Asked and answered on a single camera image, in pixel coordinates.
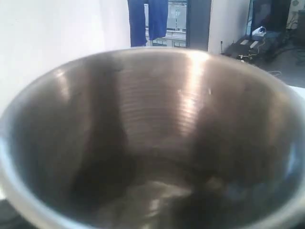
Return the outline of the stainless steel cup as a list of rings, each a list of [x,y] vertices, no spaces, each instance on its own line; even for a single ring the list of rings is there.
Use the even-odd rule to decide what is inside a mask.
[[[305,103],[222,55],[94,54],[3,112],[0,184],[41,229],[290,229],[305,220]]]

